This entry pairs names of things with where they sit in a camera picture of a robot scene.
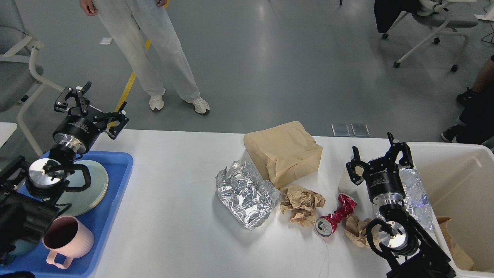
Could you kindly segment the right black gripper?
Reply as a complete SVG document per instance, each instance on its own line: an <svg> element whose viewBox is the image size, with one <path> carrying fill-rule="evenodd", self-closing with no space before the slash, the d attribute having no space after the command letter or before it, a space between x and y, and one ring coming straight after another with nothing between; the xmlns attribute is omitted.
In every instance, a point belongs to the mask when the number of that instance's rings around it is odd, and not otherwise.
<svg viewBox="0 0 494 278"><path fill-rule="evenodd" d="M351 182L360 185L366 181L369 200L376 205L403 204L406 196L399 169L412 169L414 167L411 149L406 142L394 139L391 132L387 133L390 148L384 158L378 158L364 162L360 158L359 149L352 146L353 156L346 163L346 169ZM356 168L360 167L363 172L358 174Z"/></svg>

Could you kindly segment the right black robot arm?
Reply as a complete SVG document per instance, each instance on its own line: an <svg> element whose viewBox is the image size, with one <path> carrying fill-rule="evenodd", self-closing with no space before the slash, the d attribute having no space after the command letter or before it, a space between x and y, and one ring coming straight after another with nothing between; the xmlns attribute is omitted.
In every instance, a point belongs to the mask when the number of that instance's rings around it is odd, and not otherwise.
<svg viewBox="0 0 494 278"><path fill-rule="evenodd" d="M383 157L364 162L353 146L353 158L346 164L355 185L365 182L369 201L377 205L381 218L366 227L371 250L385 259L389 278L454 278L450 257L404 207L405 190L399 169L411 169L411 150L388 132L390 148Z"/></svg>

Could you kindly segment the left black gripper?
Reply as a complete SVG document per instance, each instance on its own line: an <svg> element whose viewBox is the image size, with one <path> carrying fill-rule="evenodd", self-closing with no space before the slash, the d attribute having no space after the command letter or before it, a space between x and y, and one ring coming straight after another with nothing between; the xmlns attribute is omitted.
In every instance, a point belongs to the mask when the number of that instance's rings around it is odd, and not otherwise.
<svg viewBox="0 0 494 278"><path fill-rule="evenodd" d="M123 102L116 112L89 112L90 101L84 95L91 85L88 81L83 87L65 87L54 103L55 112L68 114L53 132L53 139L77 154L87 153L100 133L115 140L129 122L124 111L127 102Z"/></svg>

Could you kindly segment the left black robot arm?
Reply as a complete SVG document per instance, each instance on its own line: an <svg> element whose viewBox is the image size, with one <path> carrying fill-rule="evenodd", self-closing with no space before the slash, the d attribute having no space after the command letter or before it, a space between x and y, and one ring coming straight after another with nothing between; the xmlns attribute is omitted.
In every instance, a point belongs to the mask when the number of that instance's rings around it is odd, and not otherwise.
<svg viewBox="0 0 494 278"><path fill-rule="evenodd" d="M56 112L67 116L52 136L48 156L30 163L19 156L1 171L1 265L31 252L40 242L49 250L46 259L67 269L75 258L86 255L94 235L77 218L66 215L73 202L60 203L63 195L79 194L101 184L90 169L76 160L90 151L102 133L116 139L129 122L126 102L104 113L90 104L85 93L91 87L66 87L54 103Z"/></svg>

